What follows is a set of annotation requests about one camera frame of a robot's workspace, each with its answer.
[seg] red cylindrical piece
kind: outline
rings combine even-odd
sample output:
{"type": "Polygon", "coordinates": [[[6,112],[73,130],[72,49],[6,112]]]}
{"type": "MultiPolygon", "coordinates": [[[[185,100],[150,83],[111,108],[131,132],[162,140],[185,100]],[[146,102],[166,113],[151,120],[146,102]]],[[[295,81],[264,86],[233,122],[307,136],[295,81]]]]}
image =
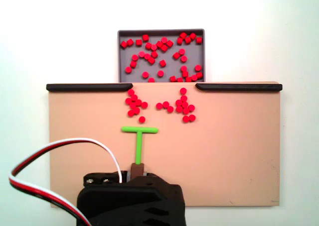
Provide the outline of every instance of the red cylindrical piece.
{"type": "Polygon", "coordinates": [[[164,72],[162,70],[158,71],[158,76],[161,78],[162,76],[164,76],[164,72]]]}
{"type": "Polygon", "coordinates": [[[144,55],[144,58],[146,59],[146,60],[149,60],[150,59],[150,54],[148,54],[148,53],[146,53],[145,55],[144,55]]]}
{"type": "Polygon", "coordinates": [[[144,56],[145,56],[145,52],[144,52],[144,51],[140,51],[140,52],[139,52],[139,57],[140,57],[140,58],[144,58],[144,56]]]}
{"type": "Polygon", "coordinates": [[[177,38],[177,44],[181,45],[183,43],[183,39],[182,38],[177,38]]]}
{"type": "Polygon", "coordinates": [[[135,92],[134,92],[134,90],[133,89],[129,89],[128,90],[128,94],[131,96],[131,95],[133,95],[135,92]]]}
{"type": "Polygon", "coordinates": [[[141,46],[142,45],[142,40],[141,39],[137,39],[135,41],[136,46],[141,46]]]}
{"type": "Polygon", "coordinates": [[[131,108],[131,109],[135,109],[135,108],[136,108],[136,104],[135,104],[135,103],[131,103],[131,104],[130,104],[130,108],[131,108]]]}
{"type": "Polygon", "coordinates": [[[157,108],[157,110],[162,109],[163,108],[163,104],[162,103],[157,103],[156,104],[156,108],[157,108]]]}
{"type": "Polygon", "coordinates": [[[188,116],[183,116],[183,122],[188,123],[189,122],[189,117],[188,116]]]}
{"type": "Polygon", "coordinates": [[[131,68],[135,68],[135,67],[136,67],[136,62],[135,62],[135,61],[131,61],[130,67],[131,67],[131,68]]]}
{"type": "Polygon", "coordinates": [[[191,33],[189,35],[190,39],[193,41],[196,38],[196,34],[195,33],[191,33]]]}
{"type": "Polygon", "coordinates": [[[199,72],[201,70],[201,66],[200,65],[196,65],[195,66],[195,70],[199,72]]]}
{"type": "Polygon", "coordinates": [[[172,41],[167,41],[166,45],[169,47],[169,48],[172,48],[172,46],[174,45],[174,43],[172,41]]]}
{"type": "Polygon", "coordinates": [[[126,73],[131,73],[131,72],[132,72],[131,67],[126,67],[125,72],[126,72],[126,73]]]}
{"type": "Polygon", "coordinates": [[[183,78],[187,78],[188,77],[188,71],[185,71],[182,73],[183,78]]]}
{"type": "Polygon", "coordinates": [[[203,41],[202,37],[197,37],[197,38],[196,38],[196,43],[197,43],[197,44],[201,44],[202,41],[203,41]]]}
{"type": "Polygon", "coordinates": [[[156,46],[157,46],[158,48],[161,48],[161,47],[163,46],[163,43],[160,42],[160,41],[158,41],[158,42],[156,43],[156,46]]]}
{"type": "Polygon", "coordinates": [[[187,56],[186,55],[183,55],[180,60],[184,63],[187,61],[187,56]]]}
{"type": "Polygon", "coordinates": [[[172,113],[172,112],[174,111],[174,108],[173,108],[172,106],[168,106],[168,107],[167,107],[167,111],[168,111],[169,113],[172,113]]]}
{"type": "Polygon", "coordinates": [[[185,38],[185,43],[186,43],[186,44],[190,44],[190,43],[191,43],[190,37],[185,38]]]}
{"type": "Polygon", "coordinates": [[[181,49],[178,51],[178,53],[179,53],[180,55],[184,55],[184,54],[185,54],[185,49],[181,48],[181,49]]]}
{"type": "Polygon", "coordinates": [[[174,58],[174,59],[179,58],[179,56],[180,56],[180,55],[179,55],[179,53],[177,53],[177,52],[173,54],[173,58],[174,58]]]}
{"type": "Polygon", "coordinates": [[[167,43],[167,38],[166,37],[161,38],[161,42],[162,43],[167,43]]]}
{"type": "Polygon", "coordinates": [[[143,72],[142,76],[143,76],[143,78],[148,78],[149,77],[149,73],[148,72],[143,72]]]}
{"type": "Polygon", "coordinates": [[[157,46],[156,46],[156,44],[152,44],[152,46],[151,46],[151,50],[153,50],[153,51],[155,51],[155,50],[157,50],[157,46]]]}
{"type": "Polygon", "coordinates": [[[134,114],[137,115],[137,114],[140,113],[141,109],[139,109],[139,108],[134,108],[133,111],[134,111],[134,114]]]}
{"type": "Polygon", "coordinates": [[[149,58],[149,63],[150,63],[150,64],[154,64],[154,62],[155,62],[155,58],[150,57],[150,58],[149,58]]]}
{"type": "Polygon", "coordinates": [[[127,46],[128,46],[128,43],[125,41],[122,41],[121,47],[125,49],[127,46]]]}
{"type": "Polygon", "coordinates": [[[148,41],[149,40],[149,35],[148,34],[142,35],[142,39],[143,39],[144,42],[148,41]]]}
{"type": "Polygon", "coordinates": [[[157,58],[158,57],[158,53],[156,51],[154,51],[154,52],[151,53],[151,56],[153,58],[157,58]]]}
{"type": "Polygon", "coordinates": [[[181,33],[179,36],[180,36],[182,39],[185,39],[186,36],[187,36],[187,34],[183,32],[183,33],[181,33]]]}
{"type": "Polygon", "coordinates": [[[146,43],[146,44],[145,44],[145,48],[146,48],[146,49],[150,50],[151,47],[152,47],[152,44],[151,44],[151,43],[146,43]]]}
{"type": "Polygon", "coordinates": [[[125,99],[125,103],[126,103],[127,105],[131,104],[131,103],[132,103],[132,99],[131,99],[131,98],[126,98],[126,99],[125,99]]]}
{"type": "Polygon", "coordinates": [[[138,95],[136,94],[131,95],[131,99],[133,102],[135,102],[138,99],[138,95]]]}
{"type": "Polygon", "coordinates": [[[170,79],[171,82],[176,82],[176,77],[175,76],[171,76],[169,79],[170,79]]]}
{"type": "Polygon", "coordinates": [[[192,114],[189,115],[189,121],[195,121],[196,117],[192,114]]]}
{"type": "Polygon", "coordinates": [[[202,79],[203,78],[203,74],[201,72],[196,73],[197,79],[202,79]]]}
{"type": "Polygon", "coordinates": [[[136,55],[136,54],[132,55],[132,60],[133,61],[137,61],[138,59],[139,59],[138,55],[136,55]]]}
{"type": "Polygon", "coordinates": [[[128,111],[128,115],[129,115],[129,117],[134,116],[134,111],[133,111],[133,110],[129,110],[129,111],[128,111]]]}
{"type": "Polygon", "coordinates": [[[168,102],[163,102],[163,107],[164,108],[168,108],[169,107],[169,103],[168,102]]]}
{"type": "Polygon", "coordinates": [[[191,80],[195,82],[195,81],[197,80],[197,76],[196,76],[195,74],[192,75],[192,76],[191,76],[191,80]]]}
{"type": "Polygon", "coordinates": [[[136,104],[137,107],[139,107],[142,104],[141,99],[137,99],[135,104],[136,104]]]}
{"type": "Polygon", "coordinates": [[[144,117],[144,116],[140,116],[139,122],[140,122],[140,123],[144,123],[144,122],[145,122],[145,117],[144,117]]]}
{"type": "Polygon", "coordinates": [[[176,106],[181,106],[183,104],[183,102],[180,99],[178,99],[178,100],[176,100],[175,104],[176,104],[176,106]]]}
{"type": "Polygon", "coordinates": [[[183,114],[187,115],[189,113],[189,109],[188,108],[184,108],[183,109],[183,114]]]}
{"type": "Polygon", "coordinates": [[[188,103],[187,102],[183,102],[182,104],[181,104],[181,106],[183,107],[183,108],[187,108],[188,107],[188,103]]]}
{"type": "Polygon", "coordinates": [[[143,109],[148,108],[148,103],[147,103],[147,102],[142,102],[141,107],[142,107],[143,109]]]}
{"type": "Polygon", "coordinates": [[[195,110],[195,106],[191,104],[191,105],[188,106],[188,109],[189,109],[190,112],[192,112],[192,111],[195,110]]]}
{"type": "Polygon", "coordinates": [[[185,72],[185,71],[187,71],[187,67],[186,67],[185,65],[184,65],[184,66],[181,66],[180,70],[181,70],[182,72],[185,72]]]}
{"type": "Polygon", "coordinates": [[[186,92],[187,92],[186,88],[181,88],[179,91],[183,95],[186,94],[186,92]]]}
{"type": "Polygon", "coordinates": [[[166,62],[165,62],[164,59],[163,59],[163,60],[160,60],[159,64],[160,64],[160,66],[161,66],[162,68],[166,66],[166,62]]]}
{"type": "Polygon", "coordinates": [[[160,48],[163,52],[166,52],[168,50],[168,47],[163,44],[163,46],[160,48]]]}
{"type": "Polygon", "coordinates": [[[183,111],[183,108],[182,108],[181,106],[177,106],[177,107],[176,107],[176,111],[177,111],[178,113],[181,113],[181,112],[183,111]]]}
{"type": "Polygon", "coordinates": [[[186,102],[187,101],[187,96],[183,95],[183,96],[180,97],[180,99],[182,100],[182,102],[186,102]]]}
{"type": "Polygon", "coordinates": [[[127,41],[127,43],[128,43],[128,46],[132,46],[132,45],[134,44],[134,41],[130,38],[130,39],[127,41]]]}

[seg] wooden board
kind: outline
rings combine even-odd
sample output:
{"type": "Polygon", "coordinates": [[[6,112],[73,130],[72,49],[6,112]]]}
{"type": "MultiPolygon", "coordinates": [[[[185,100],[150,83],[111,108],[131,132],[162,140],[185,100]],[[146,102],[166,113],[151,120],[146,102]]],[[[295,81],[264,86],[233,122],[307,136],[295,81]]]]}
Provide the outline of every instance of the wooden board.
{"type": "MultiPolygon", "coordinates": [[[[187,206],[279,205],[280,93],[204,92],[195,83],[134,83],[139,98],[149,103],[140,115],[146,171],[182,187],[187,206]],[[196,121],[182,114],[156,110],[158,102],[175,106],[181,87],[196,106],[196,121]]],[[[88,137],[108,146],[122,170],[135,160],[136,135],[122,126],[141,126],[129,118],[127,92],[50,92],[50,141],[88,137]]],[[[88,143],[50,153],[51,190],[76,204],[83,176],[114,172],[103,149],[88,143]]]]}

